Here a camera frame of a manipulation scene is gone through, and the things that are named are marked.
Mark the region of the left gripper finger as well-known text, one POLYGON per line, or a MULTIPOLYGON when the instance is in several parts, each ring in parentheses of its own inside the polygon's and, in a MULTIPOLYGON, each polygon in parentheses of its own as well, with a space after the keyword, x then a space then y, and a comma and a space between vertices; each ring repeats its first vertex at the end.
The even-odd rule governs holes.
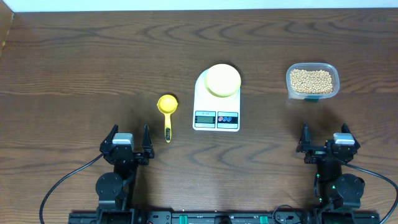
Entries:
POLYGON ((149 125, 144 126, 144 136, 142 140, 142 148, 145 153, 152 153, 152 141, 150 139, 149 125))
POLYGON ((118 133, 118 125, 115 124, 109 134, 105 137, 103 142, 100 144, 100 146, 107 146, 113 143, 113 138, 118 133))

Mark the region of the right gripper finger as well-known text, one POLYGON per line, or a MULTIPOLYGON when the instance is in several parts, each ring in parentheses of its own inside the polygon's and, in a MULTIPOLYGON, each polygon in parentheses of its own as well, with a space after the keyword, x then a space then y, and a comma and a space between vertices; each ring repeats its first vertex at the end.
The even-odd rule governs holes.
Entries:
POLYGON ((308 127, 308 123, 304 123, 302 125, 302 135, 300 137, 300 141, 298 143, 299 147, 310 146, 311 139, 310 139, 310 131, 308 127))
MULTIPOLYGON (((344 123, 342 125, 341 132, 342 133, 351 133, 353 135, 353 133, 350 131, 350 129, 346 123, 344 123)), ((353 145, 353 147, 360 148, 361 147, 360 143, 357 141, 357 139, 355 137, 354 137, 354 139, 355 139, 355 144, 353 145)))

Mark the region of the yellow measuring scoop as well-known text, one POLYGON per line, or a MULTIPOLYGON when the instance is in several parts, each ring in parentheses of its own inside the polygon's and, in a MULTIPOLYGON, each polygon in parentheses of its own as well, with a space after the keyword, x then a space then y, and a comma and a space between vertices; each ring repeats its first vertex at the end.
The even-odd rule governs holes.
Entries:
POLYGON ((173 95, 163 95, 157 102, 159 111, 165 117, 164 136, 166 142, 170 142, 172 139, 171 115, 176 111, 177 106, 177 99, 173 95))

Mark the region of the yellow plastic bowl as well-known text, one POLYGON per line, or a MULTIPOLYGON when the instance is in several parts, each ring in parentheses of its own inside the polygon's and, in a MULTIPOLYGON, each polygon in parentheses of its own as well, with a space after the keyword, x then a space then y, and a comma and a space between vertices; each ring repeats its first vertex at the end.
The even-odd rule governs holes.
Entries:
POLYGON ((238 92, 240 86, 241 76, 231 65, 214 65, 205 74, 205 87, 214 96, 230 97, 238 92))

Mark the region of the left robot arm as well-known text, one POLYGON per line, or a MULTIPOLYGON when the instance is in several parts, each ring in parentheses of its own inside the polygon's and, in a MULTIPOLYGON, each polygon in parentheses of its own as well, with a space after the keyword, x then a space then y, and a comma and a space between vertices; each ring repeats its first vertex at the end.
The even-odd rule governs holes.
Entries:
POLYGON ((96 223, 142 223, 146 219, 141 212, 130 208, 139 166, 147 166, 154 158, 149 126, 144 126, 142 152, 134 151, 131 133, 120 133, 114 125, 100 144, 103 158, 113 166, 112 172, 103 174, 96 183, 99 205, 96 223))

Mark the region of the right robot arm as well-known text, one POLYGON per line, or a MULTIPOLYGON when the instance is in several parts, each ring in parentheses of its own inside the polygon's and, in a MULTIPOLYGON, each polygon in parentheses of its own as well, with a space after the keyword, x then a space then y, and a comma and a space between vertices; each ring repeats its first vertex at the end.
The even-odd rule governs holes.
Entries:
POLYGON ((302 134, 297 152, 305 154, 304 163, 315 164, 317 172, 314 193, 320 204, 301 218, 302 223, 355 223, 354 211, 361 206, 364 180, 354 174, 342 173, 358 152, 360 144, 346 124, 324 146, 314 146, 307 123, 302 125, 302 134))

